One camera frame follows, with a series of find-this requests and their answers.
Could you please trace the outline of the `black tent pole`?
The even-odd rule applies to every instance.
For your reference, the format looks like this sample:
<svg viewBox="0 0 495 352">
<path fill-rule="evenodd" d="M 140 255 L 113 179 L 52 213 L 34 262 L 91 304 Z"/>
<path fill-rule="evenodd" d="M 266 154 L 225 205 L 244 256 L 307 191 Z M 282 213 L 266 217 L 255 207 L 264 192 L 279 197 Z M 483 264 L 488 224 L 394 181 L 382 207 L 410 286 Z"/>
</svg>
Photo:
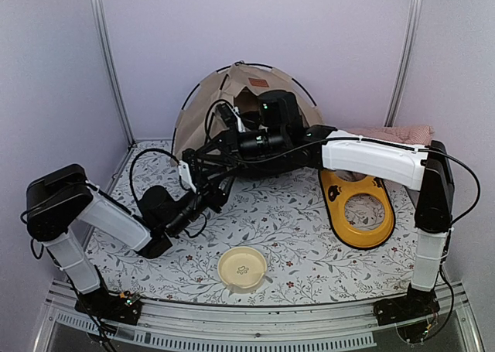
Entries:
<svg viewBox="0 0 495 352">
<path fill-rule="evenodd" d="M 214 71 L 204 77 L 188 94 L 176 120 L 172 151 L 177 159 L 186 149 L 198 149 L 206 137 L 205 118 L 213 102 L 218 99 L 233 101 L 233 95 L 225 92 L 230 85 L 230 73 L 234 65 Z"/>
<path fill-rule="evenodd" d="M 298 101 L 301 112 L 306 117 L 321 116 L 316 102 L 311 94 L 292 76 L 286 72 L 263 63 L 233 63 L 230 73 L 230 85 L 225 92 L 233 95 L 234 104 L 244 92 L 257 97 L 267 91 L 284 90 L 292 92 Z"/>
</svg>

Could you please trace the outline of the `beige pet tent fabric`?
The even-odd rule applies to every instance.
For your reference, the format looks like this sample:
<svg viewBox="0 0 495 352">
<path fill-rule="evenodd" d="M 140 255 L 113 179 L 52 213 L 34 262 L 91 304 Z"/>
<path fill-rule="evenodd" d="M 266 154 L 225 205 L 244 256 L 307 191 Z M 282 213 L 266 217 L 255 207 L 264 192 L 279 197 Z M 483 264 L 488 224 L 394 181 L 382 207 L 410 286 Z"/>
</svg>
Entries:
<svg viewBox="0 0 495 352">
<path fill-rule="evenodd" d="M 295 95 L 305 126 L 321 125 L 323 116 L 309 92 L 286 72 L 263 63 L 239 61 L 215 70 L 189 93 L 181 107 L 172 138 L 172 153 L 182 158 L 186 149 L 198 149 L 206 140 L 207 125 L 214 137 L 227 128 L 217 110 L 230 104 L 241 114 L 255 111 L 258 96 L 273 90 Z"/>
</svg>

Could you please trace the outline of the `yellow double bowl holder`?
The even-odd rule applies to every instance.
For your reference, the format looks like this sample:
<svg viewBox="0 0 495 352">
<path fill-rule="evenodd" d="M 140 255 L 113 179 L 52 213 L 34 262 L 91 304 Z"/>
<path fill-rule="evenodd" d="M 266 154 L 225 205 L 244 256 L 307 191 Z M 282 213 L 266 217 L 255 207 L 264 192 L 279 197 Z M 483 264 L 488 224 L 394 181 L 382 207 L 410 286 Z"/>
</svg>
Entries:
<svg viewBox="0 0 495 352">
<path fill-rule="evenodd" d="M 370 250 L 385 243 L 395 227 L 395 213 L 382 179 L 345 180 L 335 172 L 319 173 L 330 227 L 344 244 Z"/>
</svg>

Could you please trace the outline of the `pink checkered cushion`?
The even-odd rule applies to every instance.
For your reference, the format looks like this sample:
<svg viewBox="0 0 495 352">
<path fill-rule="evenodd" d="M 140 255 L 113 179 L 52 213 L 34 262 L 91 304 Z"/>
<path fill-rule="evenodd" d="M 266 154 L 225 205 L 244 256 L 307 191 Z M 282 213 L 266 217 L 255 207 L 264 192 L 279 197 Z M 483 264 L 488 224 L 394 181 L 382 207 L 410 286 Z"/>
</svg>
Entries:
<svg viewBox="0 0 495 352">
<path fill-rule="evenodd" d="M 430 145 L 435 133 L 433 127 L 429 125 L 351 128 L 346 131 L 367 138 L 376 138 L 387 142 L 396 142 L 407 145 Z"/>
</svg>

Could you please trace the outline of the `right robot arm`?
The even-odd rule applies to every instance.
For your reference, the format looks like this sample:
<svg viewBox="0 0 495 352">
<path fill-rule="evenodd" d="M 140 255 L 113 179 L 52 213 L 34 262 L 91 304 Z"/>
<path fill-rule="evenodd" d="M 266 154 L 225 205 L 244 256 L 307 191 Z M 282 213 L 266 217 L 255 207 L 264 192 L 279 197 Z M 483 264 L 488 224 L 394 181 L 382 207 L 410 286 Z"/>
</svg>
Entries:
<svg viewBox="0 0 495 352">
<path fill-rule="evenodd" d="M 428 308 L 453 225 L 454 184 L 450 159 L 441 142 L 407 145 L 327 125 L 308 127 L 295 95 L 282 90 L 261 94 L 258 110 L 247 115 L 239 114 L 224 100 L 212 103 L 210 110 L 219 113 L 224 130 L 207 135 L 202 147 L 183 152 L 184 163 L 194 173 L 190 184 L 200 191 L 213 185 L 206 177 L 207 163 L 224 166 L 235 175 L 255 169 L 271 174 L 316 169 L 331 228 L 343 243 L 362 250 L 382 245 L 391 236 L 391 227 L 384 224 L 364 232 L 339 222 L 347 201 L 360 193 L 385 195 L 384 182 L 388 180 L 417 191 L 415 268 L 399 307 L 408 318 Z"/>
</svg>

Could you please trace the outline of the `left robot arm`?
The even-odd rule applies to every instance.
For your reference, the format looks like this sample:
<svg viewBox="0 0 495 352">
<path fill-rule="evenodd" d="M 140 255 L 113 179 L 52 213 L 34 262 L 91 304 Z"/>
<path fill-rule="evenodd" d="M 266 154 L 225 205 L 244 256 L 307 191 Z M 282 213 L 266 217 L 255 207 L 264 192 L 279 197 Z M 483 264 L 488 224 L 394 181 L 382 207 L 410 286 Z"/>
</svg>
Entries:
<svg viewBox="0 0 495 352">
<path fill-rule="evenodd" d="M 200 182 L 188 179 L 190 189 L 179 200 L 163 186 L 150 187 L 138 201 L 140 213 L 133 214 L 93 184 L 82 166 L 71 164 L 27 186 L 21 220 L 84 296 L 86 305 L 98 316 L 109 316 L 114 298 L 75 238 L 73 223 L 96 227 L 143 258 L 158 258 L 205 209 L 220 212 L 234 180 L 227 173 Z"/>
</svg>

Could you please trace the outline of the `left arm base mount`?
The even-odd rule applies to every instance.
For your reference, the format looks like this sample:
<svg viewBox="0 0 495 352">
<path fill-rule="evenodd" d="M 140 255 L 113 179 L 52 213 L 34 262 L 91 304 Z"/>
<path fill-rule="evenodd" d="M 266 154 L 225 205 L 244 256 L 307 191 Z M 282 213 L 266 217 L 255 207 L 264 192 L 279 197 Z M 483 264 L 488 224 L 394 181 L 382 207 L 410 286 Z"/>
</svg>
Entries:
<svg viewBox="0 0 495 352">
<path fill-rule="evenodd" d="M 96 319 L 136 326 L 142 313 L 140 300 L 112 295 L 104 289 L 97 289 L 88 294 L 76 292 L 76 296 L 75 310 Z"/>
</svg>

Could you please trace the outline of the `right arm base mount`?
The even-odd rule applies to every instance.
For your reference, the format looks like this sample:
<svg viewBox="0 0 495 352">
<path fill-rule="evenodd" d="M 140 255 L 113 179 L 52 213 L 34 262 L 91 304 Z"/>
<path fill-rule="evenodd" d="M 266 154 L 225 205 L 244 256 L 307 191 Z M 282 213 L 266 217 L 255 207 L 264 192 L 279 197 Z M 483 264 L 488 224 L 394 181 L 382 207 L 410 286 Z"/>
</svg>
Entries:
<svg viewBox="0 0 495 352">
<path fill-rule="evenodd" d="M 401 340 L 409 344 L 422 343 L 437 323 L 440 306 L 438 300 L 407 296 L 382 299 L 373 304 L 373 314 L 379 326 L 396 326 Z"/>
</svg>

